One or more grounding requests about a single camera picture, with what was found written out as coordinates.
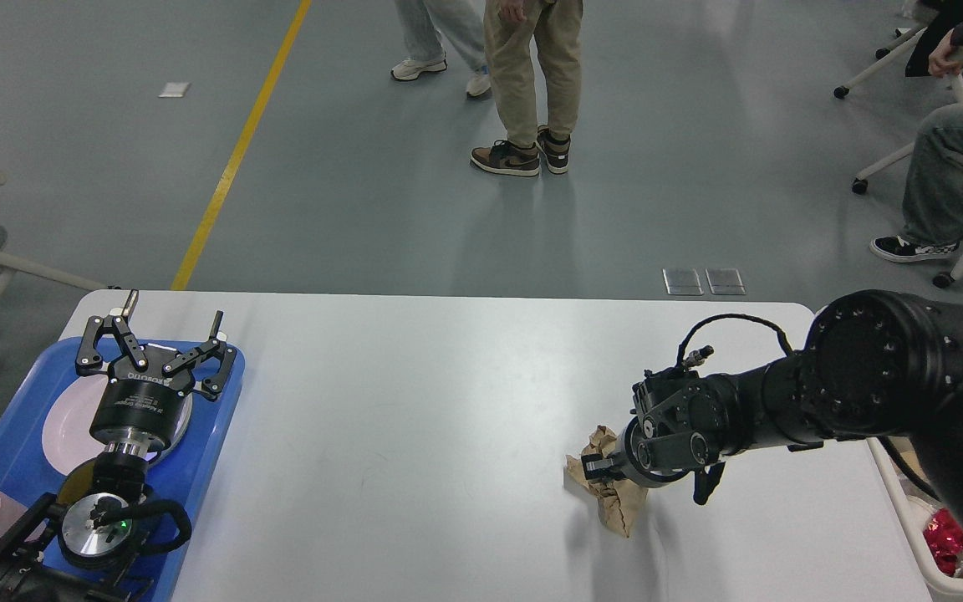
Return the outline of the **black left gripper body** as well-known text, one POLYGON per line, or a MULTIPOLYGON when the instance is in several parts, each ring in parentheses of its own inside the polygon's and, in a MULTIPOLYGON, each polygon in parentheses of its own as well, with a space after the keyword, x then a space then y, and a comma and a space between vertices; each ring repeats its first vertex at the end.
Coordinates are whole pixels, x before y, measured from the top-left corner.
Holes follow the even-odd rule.
POLYGON ((112 446, 134 447, 134 455, 167 448, 182 407, 192 404, 196 384, 191 370, 158 377, 128 369, 106 370, 104 389, 90 426, 96 441, 112 446))

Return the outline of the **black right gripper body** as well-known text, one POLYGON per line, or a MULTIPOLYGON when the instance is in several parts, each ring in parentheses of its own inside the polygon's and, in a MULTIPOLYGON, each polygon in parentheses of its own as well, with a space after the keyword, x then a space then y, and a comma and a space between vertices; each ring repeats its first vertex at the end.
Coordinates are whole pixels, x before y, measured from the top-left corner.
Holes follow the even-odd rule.
POLYGON ((643 439, 643 432, 639 427, 639 420, 632 418, 630 423, 620 433, 618 442, 614 449, 614 454, 619 458, 618 470, 625 479, 638 484, 639 487, 659 488, 666 487, 682 477, 688 475, 688 470, 668 470, 668 472, 657 472, 646 468, 639 461, 637 455, 638 443, 643 439))

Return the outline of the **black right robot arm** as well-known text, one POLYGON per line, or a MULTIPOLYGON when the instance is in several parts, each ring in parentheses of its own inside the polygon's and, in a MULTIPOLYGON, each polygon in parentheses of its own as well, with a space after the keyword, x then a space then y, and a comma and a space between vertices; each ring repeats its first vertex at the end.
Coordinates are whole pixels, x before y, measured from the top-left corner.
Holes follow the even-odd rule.
POLYGON ((658 488, 692 475, 704 504, 735 454, 905 436, 963 527, 963 305, 857 291, 818 313, 802 350, 782 331, 778 343, 768 365, 700 376, 712 350, 682 340, 672 367, 632 388, 615 449, 583 455, 585 479, 658 488))

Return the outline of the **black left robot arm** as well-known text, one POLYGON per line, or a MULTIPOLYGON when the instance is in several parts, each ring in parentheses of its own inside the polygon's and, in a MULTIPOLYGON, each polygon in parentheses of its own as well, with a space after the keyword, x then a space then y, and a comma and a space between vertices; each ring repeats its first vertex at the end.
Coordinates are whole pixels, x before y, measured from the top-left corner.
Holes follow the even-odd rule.
POLYGON ((0 601, 167 601, 242 389, 204 340, 142 340, 139 298, 48 348, 0 420, 0 601))

